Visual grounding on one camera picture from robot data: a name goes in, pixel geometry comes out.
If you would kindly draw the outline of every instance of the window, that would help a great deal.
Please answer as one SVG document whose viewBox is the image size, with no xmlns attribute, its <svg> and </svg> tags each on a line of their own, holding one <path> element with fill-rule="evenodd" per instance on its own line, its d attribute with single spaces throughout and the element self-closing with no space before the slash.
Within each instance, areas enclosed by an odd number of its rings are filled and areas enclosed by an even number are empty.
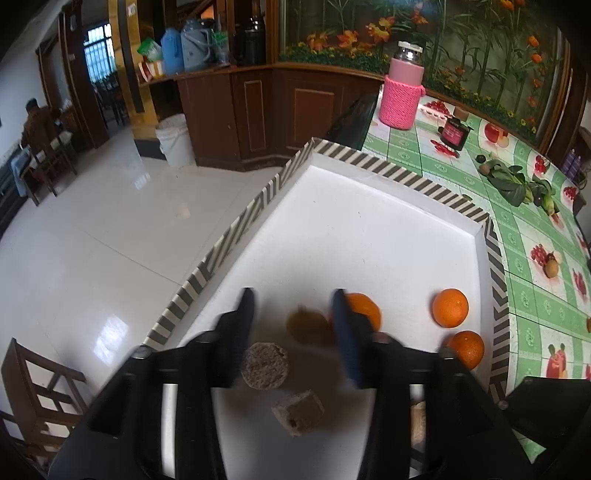
<svg viewBox="0 0 591 480">
<path fill-rule="evenodd" d="M 84 54 L 92 83 L 102 80 L 116 70 L 111 25 L 101 25 L 86 32 Z"/>
</svg>

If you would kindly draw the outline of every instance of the striped tray border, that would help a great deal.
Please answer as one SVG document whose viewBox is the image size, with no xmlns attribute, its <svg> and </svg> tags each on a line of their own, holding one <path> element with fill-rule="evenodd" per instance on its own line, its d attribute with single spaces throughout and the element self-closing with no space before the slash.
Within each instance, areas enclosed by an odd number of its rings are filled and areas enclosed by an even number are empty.
<svg viewBox="0 0 591 480">
<path fill-rule="evenodd" d="M 499 249 L 493 222 L 488 213 L 474 205 L 467 198 L 455 194 L 404 167 L 320 138 L 312 138 L 236 217 L 174 295 L 148 333 L 148 336 L 144 339 L 144 344 L 156 350 L 163 349 L 174 328 L 183 320 L 191 304 L 201 295 L 203 289 L 215 275 L 215 272 L 230 254 L 233 247 L 238 244 L 261 212 L 272 202 L 277 192 L 284 187 L 294 172 L 306 162 L 312 152 L 318 152 L 406 185 L 484 226 L 492 279 L 495 322 L 489 393 L 495 401 L 505 398 L 509 370 L 509 301 L 501 250 Z"/>
</svg>

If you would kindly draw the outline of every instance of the fruit pattern tablecloth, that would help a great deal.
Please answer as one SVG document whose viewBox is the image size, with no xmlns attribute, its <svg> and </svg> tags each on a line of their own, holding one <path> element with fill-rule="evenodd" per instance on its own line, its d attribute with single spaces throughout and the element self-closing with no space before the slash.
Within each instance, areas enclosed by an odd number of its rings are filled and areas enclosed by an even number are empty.
<svg viewBox="0 0 591 480">
<path fill-rule="evenodd" d="M 425 96 L 414 126 L 401 131 L 378 119 L 379 102 L 363 151 L 399 164 L 449 190 L 468 195 L 493 219 L 503 257 L 509 297 L 511 343 L 507 393 L 527 375 L 591 380 L 591 275 L 589 251 L 573 217 L 574 184 L 553 164 L 543 173 L 545 158 L 509 134 L 498 139 L 485 129 L 486 120 L 470 114 L 473 128 L 459 158 L 440 142 L 437 128 L 445 124 L 440 112 L 453 105 Z M 548 180 L 554 187 L 558 213 L 548 217 L 533 203 L 511 206 L 485 177 L 478 173 L 478 154 L 490 155 L 510 165 L 521 165 L 525 176 Z M 547 278 L 544 256 L 562 256 L 557 277 Z M 519 437 L 530 459 L 543 448 Z"/>
</svg>

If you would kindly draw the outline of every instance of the cork stopper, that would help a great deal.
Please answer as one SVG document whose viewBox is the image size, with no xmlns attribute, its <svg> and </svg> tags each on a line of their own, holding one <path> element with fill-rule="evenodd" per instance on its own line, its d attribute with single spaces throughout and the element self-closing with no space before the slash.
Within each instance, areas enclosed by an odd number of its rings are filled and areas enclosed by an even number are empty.
<svg viewBox="0 0 591 480">
<path fill-rule="evenodd" d="M 458 106 L 453 111 L 453 116 L 456 117 L 461 122 L 465 122 L 468 120 L 468 112 L 466 112 L 465 110 L 462 110 Z"/>
</svg>

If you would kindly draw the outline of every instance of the wooden cabinet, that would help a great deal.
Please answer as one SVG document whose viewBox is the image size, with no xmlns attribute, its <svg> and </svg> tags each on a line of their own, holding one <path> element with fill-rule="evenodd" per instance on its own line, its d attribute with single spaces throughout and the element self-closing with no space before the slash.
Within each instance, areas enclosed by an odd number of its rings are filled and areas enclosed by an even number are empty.
<svg viewBox="0 0 591 480">
<path fill-rule="evenodd" d="M 339 73 L 276 69 L 275 103 L 284 153 L 293 155 L 311 137 L 322 137 L 335 120 L 364 93 L 377 93 L 382 83 Z"/>
<path fill-rule="evenodd" d="M 189 77 L 178 90 L 197 165 L 240 170 L 230 75 Z"/>
<path fill-rule="evenodd" d="M 187 74 L 178 89 L 197 165 L 284 163 L 381 80 L 281 64 Z"/>
<path fill-rule="evenodd" d="M 232 75 L 234 112 L 243 160 L 275 153 L 273 72 L 254 70 Z"/>
</svg>

